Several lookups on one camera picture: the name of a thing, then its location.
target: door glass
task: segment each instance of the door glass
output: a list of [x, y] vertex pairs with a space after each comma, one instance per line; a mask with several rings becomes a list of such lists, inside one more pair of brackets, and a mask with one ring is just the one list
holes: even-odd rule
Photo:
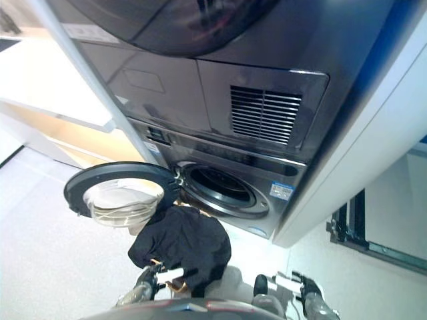
[[83, 200], [100, 224], [134, 227], [148, 222], [163, 194], [153, 181], [126, 178], [94, 185], [84, 193]]

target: sticker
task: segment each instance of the sticker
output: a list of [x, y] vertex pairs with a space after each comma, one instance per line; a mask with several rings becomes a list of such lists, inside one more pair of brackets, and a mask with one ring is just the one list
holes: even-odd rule
[[157, 148], [157, 145], [155, 145], [154, 143], [144, 141], [144, 144], [147, 147], [147, 149], [149, 149], [151, 152], [154, 152], [158, 155], [160, 154], [159, 148]]
[[282, 200], [289, 201], [289, 198], [294, 192], [294, 189], [295, 188], [291, 185], [284, 185], [283, 183], [273, 182], [270, 195]]
[[80, 25], [76, 23], [63, 23], [62, 26], [68, 36], [78, 40], [119, 43], [119, 39], [104, 31], [97, 25]]
[[117, 100], [119, 100], [123, 105], [125, 105], [126, 103], [128, 103], [128, 102], [129, 102], [129, 99], [126, 99], [126, 98], [120, 97], [119, 95], [116, 95], [115, 97], [116, 97], [116, 98], [117, 98]]

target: energy label sticker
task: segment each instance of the energy label sticker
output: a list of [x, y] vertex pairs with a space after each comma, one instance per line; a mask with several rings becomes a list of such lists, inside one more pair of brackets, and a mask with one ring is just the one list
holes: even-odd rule
[[284, 185], [283, 183], [273, 182], [272, 189], [270, 190], [270, 195], [282, 200], [289, 201], [292, 193], [294, 192], [294, 187], [291, 185]]

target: black cloth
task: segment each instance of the black cloth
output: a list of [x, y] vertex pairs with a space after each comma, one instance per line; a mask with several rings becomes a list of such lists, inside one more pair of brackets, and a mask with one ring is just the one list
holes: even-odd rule
[[192, 296], [203, 297], [205, 287], [222, 278], [232, 248], [217, 219], [193, 207], [174, 205], [151, 218], [128, 255], [140, 268], [150, 259], [163, 262], [167, 269], [182, 267]]

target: white shelf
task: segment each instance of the white shelf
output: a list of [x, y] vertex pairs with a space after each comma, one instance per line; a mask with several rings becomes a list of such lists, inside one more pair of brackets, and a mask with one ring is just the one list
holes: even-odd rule
[[52, 39], [24, 39], [0, 52], [0, 101], [96, 130], [115, 128], [111, 113]]

